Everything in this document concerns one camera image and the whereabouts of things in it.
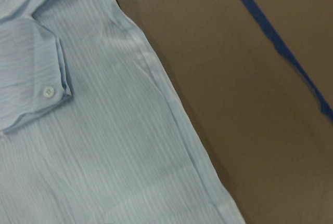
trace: brown table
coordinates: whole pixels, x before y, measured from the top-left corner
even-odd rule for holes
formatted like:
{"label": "brown table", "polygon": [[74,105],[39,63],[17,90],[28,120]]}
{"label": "brown table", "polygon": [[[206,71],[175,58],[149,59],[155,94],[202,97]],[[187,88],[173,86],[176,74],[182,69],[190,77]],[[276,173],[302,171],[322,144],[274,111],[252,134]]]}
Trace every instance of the brown table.
{"label": "brown table", "polygon": [[[333,106],[333,0],[256,0]],[[333,124],[239,0],[118,0],[248,224],[333,223]]]}

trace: shirt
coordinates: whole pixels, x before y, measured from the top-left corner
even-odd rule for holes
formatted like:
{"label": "shirt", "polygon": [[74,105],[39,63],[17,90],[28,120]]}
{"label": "shirt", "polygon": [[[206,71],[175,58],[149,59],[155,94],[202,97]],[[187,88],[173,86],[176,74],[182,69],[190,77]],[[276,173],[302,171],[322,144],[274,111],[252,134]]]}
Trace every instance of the shirt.
{"label": "shirt", "polygon": [[0,0],[0,79],[0,223],[244,223],[116,0]]}

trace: blue line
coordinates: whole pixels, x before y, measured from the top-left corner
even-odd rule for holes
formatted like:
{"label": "blue line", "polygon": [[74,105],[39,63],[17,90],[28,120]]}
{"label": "blue line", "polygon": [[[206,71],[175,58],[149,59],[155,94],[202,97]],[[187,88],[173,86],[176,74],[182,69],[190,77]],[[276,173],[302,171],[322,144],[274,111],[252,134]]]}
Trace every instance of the blue line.
{"label": "blue line", "polygon": [[278,33],[275,31],[271,23],[268,21],[264,13],[260,10],[258,5],[255,3],[254,0],[241,0],[247,10],[252,14],[256,22],[261,27],[262,31],[265,33],[266,37],[273,43],[275,49],[277,52],[283,56],[285,59],[287,59],[288,62],[290,62],[300,73],[300,75],[303,77],[305,82],[307,83],[308,87],[311,89],[314,96],[319,101],[319,106],[321,109],[321,112],[324,113],[332,122],[333,122],[333,110],[329,106],[329,104],[326,102],[325,98],[321,94],[321,92],[317,89],[315,84],[312,82],[312,80],[309,78],[307,73],[304,71],[302,66],[299,64],[295,56],[291,53],[289,48],[286,46],[286,44],[283,42],[281,37],[278,35]]}

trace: shirt cuff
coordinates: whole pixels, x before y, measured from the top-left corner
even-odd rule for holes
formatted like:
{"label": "shirt cuff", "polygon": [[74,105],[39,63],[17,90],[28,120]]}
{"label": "shirt cuff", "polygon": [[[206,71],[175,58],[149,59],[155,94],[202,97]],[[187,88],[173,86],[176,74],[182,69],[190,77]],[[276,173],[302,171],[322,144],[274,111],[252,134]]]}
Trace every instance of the shirt cuff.
{"label": "shirt cuff", "polygon": [[31,18],[0,24],[0,131],[9,132],[71,97],[58,37]]}

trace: button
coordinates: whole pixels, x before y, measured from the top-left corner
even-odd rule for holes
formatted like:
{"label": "button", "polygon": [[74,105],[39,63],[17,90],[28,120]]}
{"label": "button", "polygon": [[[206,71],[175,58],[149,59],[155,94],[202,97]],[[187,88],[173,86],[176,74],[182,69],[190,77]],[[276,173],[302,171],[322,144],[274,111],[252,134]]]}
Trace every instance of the button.
{"label": "button", "polygon": [[51,86],[46,86],[43,90],[43,95],[45,98],[51,98],[54,96],[54,89]]}

